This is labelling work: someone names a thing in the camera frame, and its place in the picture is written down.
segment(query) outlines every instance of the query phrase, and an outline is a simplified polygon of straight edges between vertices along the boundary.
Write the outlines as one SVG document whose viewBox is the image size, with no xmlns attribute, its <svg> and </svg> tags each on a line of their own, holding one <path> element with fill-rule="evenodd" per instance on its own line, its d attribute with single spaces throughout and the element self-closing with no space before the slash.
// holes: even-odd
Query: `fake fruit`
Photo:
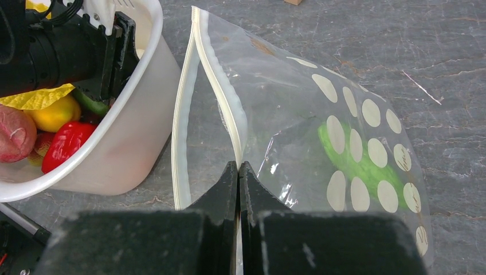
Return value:
<svg viewBox="0 0 486 275">
<path fill-rule="evenodd" d="M 81 117 L 81 107 L 75 98 L 68 94 L 50 106 L 40 110 L 24 110 L 34 122 L 37 129 L 55 133 L 64 124 L 78 121 Z"/>
<path fill-rule="evenodd" d="M 43 132 L 37 135 L 37 140 L 34 145 L 34 149 L 30 152 L 27 160 L 33 166 L 41 166 L 44 156 L 54 139 L 54 133 Z"/>
<path fill-rule="evenodd" d="M 28 115 L 0 105 L 0 162 L 13 163 L 26 158 L 36 136 L 36 125 Z"/>
<path fill-rule="evenodd" d="M 88 140 L 96 125 L 71 121 L 64 124 L 54 135 L 52 143 L 42 161 L 45 174 L 63 164 Z"/>
<path fill-rule="evenodd" d="M 398 207 L 406 209 L 407 204 L 405 197 L 403 196 L 403 183 L 399 176 L 390 164 L 380 168 L 370 159 L 368 154 L 368 144 L 363 142 L 362 158 L 356 162 L 351 155 L 350 134 L 351 127 L 345 124 L 341 124 L 344 130 L 344 139 L 346 141 L 344 145 L 344 151 L 338 154 L 331 143 L 327 124 L 322 124 L 318 129 L 319 139 L 321 141 L 327 156 L 339 170 L 341 170 L 349 181 L 356 176 L 359 177 L 366 185 L 370 196 L 378 200 L 378 184 L 382 180 L 389 182 L 398 195 Z"/>
<path fill-rule="evenodd" d="M 109 111 L 109 107 L 103 102 L 90 99 L 87 95 L 83 94 L 82 91 L 78 89 L 74 89 L 71 94 L 77 100 L 77 102 L 81 104 L 82 107 L 97 114 L 100 117 L 104 117 Z"/>
</svg>

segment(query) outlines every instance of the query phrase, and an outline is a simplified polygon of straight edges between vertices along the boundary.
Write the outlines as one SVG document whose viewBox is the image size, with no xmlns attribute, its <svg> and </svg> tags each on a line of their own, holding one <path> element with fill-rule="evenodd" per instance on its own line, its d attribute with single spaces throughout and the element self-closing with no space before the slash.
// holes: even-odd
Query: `red bell pepper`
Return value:
<svg viewBox="0 0 486 275">
<path fill-rule="evenodd" d="M 57 131 L 44 156 L 41 167 L 42 172 L 44 174 L 51 172 L 74 155 L 95 129 L 96 125 L 79 121 L 71 121 L 64 124 Z"/>
</svg>

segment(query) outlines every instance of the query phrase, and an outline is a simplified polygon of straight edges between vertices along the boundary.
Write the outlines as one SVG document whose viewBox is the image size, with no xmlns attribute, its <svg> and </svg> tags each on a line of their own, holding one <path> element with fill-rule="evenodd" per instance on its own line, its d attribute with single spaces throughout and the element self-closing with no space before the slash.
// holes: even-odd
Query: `white polka dot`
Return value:
<svg viewBox="0 0 486 275">
<path fill-rule="evenodd" d="M 411 169 L 411 158 L 410 154 L 403 145 L 397 144 L 393 148 L 393 155 L 395 157 L 395 162 L 397 162 L 398 167 L 404 170 L 405 172 L 410 171 Z"/>
<path fill-rule="evenodd" d="M 344 130 L 341 126 L 341 122 L 339 122 L 338 118 L 335 116 L 329 116 L 327 118 L 327 135 L 329 136 L 329 140 L 331 141 L 332 147 L 334 151 L 338 154 L 342 154 L 344 151 L 344 145 L 346 143 L 344 137 Z"/>
<path fill-rule="evenodd" d="M 306 61 L 306 60 L 302 60 L 302 59 L 298 59 L 298 58 L 295 58 L 295 57 L 290 57 L 290 56 L 288 56 L 287 58 L 288 58 L 288 59 L 295 60 L 295 61 L 297 61 L 297 62 L 301 63 L 301 64 L 302 64 L 302 65 L 304 65 L 304 66 L 307 66 L 307 67 L 311 67 L 311 68 L 317 69 L 317 66 L 316 66 L 316 65 L 314 65 L 314 64 L 312 64 L 312 63 L 310 63 L 310 62 L 308 62 L 308 61 Z"/>
<path fill-rule="evenodd" d="M 344 211 L 344 206 L 346 205 L 346 178 L 344 173 L 339 170 L 334 172 L 329 180 L 326 196 L 334 211 Z"/>
<path fill-rule="evenodd" d="M 334 89 L 331 80 L 319 74 L 313 74 L 312 79 L 319 86 L 321 91 L 327 96 L 329 100 L 331 100 L 334 103 L 338 102 L 338 94 L 336 93 L 336 89 Z"/>
<path fill-rule="evenodd" d="M 359 162 L 363 156 L 363 141 L 359 133 L 354 129 L 351 129 L 350 133 L 350 151 L 354 161 Z"/>
<path fill-rule="evenodd" d="M 363 102 L 362 112 L 364 120 L 371 127 L 377 127 L 380 125 L 381 117 L 379 108 L 371 99 L 367 99 Z"/>
<path fill-rule="evenodd" d="M 427 237 L 427 231 L 425 227 L 419 226 L 415 232 L 415 238 L 417 239 L 417 249 L 421 256 L 425 255 L 429 248 L 429 238 Z"/>
<path fill-rule="evenodd" d="M 402 124 L 400 123 L 400 120 L 398 119 L 397 115 L 395 115 L 395 113 L 390 109 L 386 111 L 386 121 L 388 122 L 388 125 L 393 132 L 402 132 Z"/>
<path fill-rule="evenodd" d="M 409 182 L 403 187 L 403 197 L 412 212 L 420 213 L 420 211 L 422 211 L 420 194 L 413 183 Z"/>
<path fill-rule="evenodd" d="M 361 88 L 361 90 L 363 90 L 363 91 L 365 91 L 365 92 L 369 92 L 369 91 L 368 91 L 368 90 L 367 90 L 365 87 L 363 87 L 363 86 L 361 86 L 361 85 L 360 85 L 359 87 Z"/>
<path fill-rule="evenodd" d="M 330 72 L 330 73 L 332 73 L 332 74 L 334 74 L 334 75 L 336 75 L 336 76 L 339 76 L 339 77 L 341 77 L 341 78 L 346 79 L 344 76 L 340 75 L 339 73 L 334 72 L 333 70 L 330 70 L 330 69 L 328 69 L 328 68 L 326 68 L 326 67 L 324 67 L 324 66 L 321 66 L 321 67 L 322 67 L 322 68 L 324 68 L 326 71 L 328 71 L 328 72 Z"/>
<path fill-rule="evenodd" d="M 358 109 L 356 108 L 356 101 L 354 100 L 354 96 L 352 95 L 352 91 L 348 87 L 343 87 L 343 94 L 344 99 L 346 100 L 346 104 L 348 104 L 348 108 L 353 117 L 358 116 Z"/>
<path fill-rule="evenodd" d="M 384 102 L 386 102 L 386 100 L 385 100 L 383 97 L 381 97 L 380 95 L 377 95 L 377 94 L 376 94 L 376 93 L 374 93 L 374 92 L 371 92 L 371 93 L 372 93 L 372 94 L 374 94 L 376 97 L 379 97 L 379 98 L 380 98 L 381 100 L 383 100 Z"/>
<path fill-rule="evenodd" d="M 378 199 L 383 209 L 395 213 L 398 209 L 398 195 L 393 186 L 386 180 L 378 184 Z"/>
<path fill-rule="evenodd" d="M 365 212 L 370 207 L 370 193 L 359 177 L 351 181 L 351 203 L 352 208 L 358 212 Z"/>
<path fill-rule="evenodd" d="M 378 139 L 370 139 L 368 141 L 368 155 L 371 161 L 380 168 L 385 167 L 388 163 L 388 154 Z"/>
</svg>

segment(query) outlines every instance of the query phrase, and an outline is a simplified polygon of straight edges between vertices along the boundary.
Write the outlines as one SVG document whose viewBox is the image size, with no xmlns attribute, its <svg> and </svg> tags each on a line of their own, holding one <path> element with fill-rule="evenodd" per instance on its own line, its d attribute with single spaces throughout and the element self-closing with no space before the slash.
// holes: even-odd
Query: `white bracket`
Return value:
<svg viewBox="0 0 486 275">
<path fill-rule="evenodd" d="M 64 5 L 72 3 L 75 0 L 63 0 Z M 95 28 L 100 25 L 105 26 L 105 34 L 110 36 L 113 31 L 113 21 L 115 19 L 115 3 L 113 0 L 84 0 L 83 7 L 77 12 L 77 15 L 89 15 L 89 23 Z"/>
</svg>

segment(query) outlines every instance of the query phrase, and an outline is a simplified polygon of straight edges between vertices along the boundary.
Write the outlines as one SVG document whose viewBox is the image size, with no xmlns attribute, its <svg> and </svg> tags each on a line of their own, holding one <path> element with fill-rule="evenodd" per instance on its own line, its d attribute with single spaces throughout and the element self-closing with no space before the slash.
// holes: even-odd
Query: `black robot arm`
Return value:
<svg viewBox="0 0 486 275">
<path fill-rule="evenodd" d="M 116 13 L 106 36 L 76 14 L 83 0 L 52 1 L 43 13 L 26 11 L 25 0 L 0 1 L 0 97 L 72 83 L 93 100 L 116 98 L 139 61 L 135 22 Z"/>
</svg>

